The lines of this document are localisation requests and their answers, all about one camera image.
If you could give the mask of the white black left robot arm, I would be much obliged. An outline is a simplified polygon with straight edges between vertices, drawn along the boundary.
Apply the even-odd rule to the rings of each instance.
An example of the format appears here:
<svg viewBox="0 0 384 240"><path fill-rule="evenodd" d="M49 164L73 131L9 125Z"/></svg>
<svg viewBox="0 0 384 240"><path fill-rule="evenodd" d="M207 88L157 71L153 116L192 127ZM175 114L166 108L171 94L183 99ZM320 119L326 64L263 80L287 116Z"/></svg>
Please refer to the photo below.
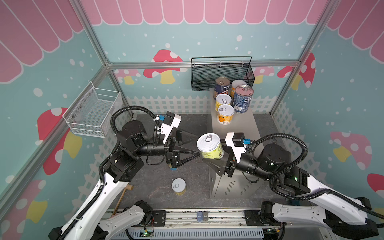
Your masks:
<svg viewBox="0 0 384 240"><path fill-rule="evenodd" d="M155 131L149 137L142 122L132 120L117 132L118 144L99 166L100 179L85 203L68 223L49 233L51 240L109 240L118 232L140 225L153 226L153 208L145 201L134 203L121 214L103 220L102 217L116 196L125 189L144 166L146 156L162 156L172 168L178 168L200 157L195 150L178 146L182 132L178 125L165 123L168 133Z"/></svg>

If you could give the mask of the blue label tin can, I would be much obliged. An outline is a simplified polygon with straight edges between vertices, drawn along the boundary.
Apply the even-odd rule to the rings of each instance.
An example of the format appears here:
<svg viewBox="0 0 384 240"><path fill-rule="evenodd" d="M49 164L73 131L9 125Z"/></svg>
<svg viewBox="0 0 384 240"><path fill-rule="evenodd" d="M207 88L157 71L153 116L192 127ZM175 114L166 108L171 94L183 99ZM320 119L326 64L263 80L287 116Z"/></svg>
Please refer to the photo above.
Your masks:
<svg viewBox="0 0 384 240"><path fill-rule="evenodd" d="M233 100L233 107L236 113L248 111L254 94L254 89L247 85L236 87Z"/></svg>

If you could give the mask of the green can white lid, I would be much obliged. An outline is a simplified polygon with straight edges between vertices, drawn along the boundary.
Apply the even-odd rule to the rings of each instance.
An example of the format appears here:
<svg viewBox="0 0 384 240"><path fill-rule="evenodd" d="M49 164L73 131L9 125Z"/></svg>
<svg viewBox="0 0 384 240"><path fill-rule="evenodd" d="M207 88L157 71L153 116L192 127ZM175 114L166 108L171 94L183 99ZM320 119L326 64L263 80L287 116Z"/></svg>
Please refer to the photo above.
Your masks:
<svg viewBox="0 0 384 240"><path fill-rule="evenodd" d="M224 156L221 139L215 133L202 135L197 141L197 148L205 159L220 160Z"/></svg>

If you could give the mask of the dark blue red label can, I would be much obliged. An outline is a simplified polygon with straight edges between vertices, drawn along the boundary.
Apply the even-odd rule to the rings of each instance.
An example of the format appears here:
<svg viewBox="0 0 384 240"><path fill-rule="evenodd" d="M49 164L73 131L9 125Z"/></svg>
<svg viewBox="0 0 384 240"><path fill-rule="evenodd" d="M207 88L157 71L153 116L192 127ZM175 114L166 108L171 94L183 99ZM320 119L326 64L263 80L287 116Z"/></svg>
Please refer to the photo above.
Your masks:
<svg viewBox="0 0 384 240"><path fill-rule="evenodd" d="M227 77L218 77L215 80L214 99L220 94L229 95L231 81Z"/></svg>

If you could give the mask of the orange green plastic-lid can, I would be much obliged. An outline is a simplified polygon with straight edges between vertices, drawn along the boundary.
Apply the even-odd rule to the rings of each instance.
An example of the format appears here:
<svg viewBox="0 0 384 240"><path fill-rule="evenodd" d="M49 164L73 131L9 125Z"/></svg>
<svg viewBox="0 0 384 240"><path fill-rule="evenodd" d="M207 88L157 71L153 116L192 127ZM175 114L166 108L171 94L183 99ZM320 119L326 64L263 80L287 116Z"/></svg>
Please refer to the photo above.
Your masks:
<svg viewBox="0 0 384 240"><path fill-rule="evenodd" d="M247 83L246 83L245 81L243 81L243 80L235 80L235 81L233 81L233 82L231 83L231 91L230 91L230 96L231 96L231 98L234 97L235 92L236 92L236 88L237 88L238 86L242 86L242 85L247 85Z"/></svg>

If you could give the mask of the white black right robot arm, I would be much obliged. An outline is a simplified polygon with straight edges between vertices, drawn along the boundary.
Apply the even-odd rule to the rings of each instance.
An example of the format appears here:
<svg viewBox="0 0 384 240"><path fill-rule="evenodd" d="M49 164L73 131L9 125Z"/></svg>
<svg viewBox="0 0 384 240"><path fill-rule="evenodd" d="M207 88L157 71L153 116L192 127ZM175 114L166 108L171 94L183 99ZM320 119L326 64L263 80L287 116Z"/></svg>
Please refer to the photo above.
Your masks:
<svg viewBox="0 0 384 240"><path fill-rule="evenodd" d="M215 166L217 159L204 157L204 162L220 175L231 177L235 170L256 176L269 182L271 190L286 199L309 201L312 206L286 206L273 202L263 202L259 213L264 224L307 223L332 230L335 235L346 239L361 240L379 235L383 227L368 218L384 216L372 211L366 198L350 198L332 190L298 167L308 153L307 146L299 143L302 152L295 160L291 153L277 144L268 144L257 158L250 156L249 147L225 147L229 153L224 166Z"/></svg>

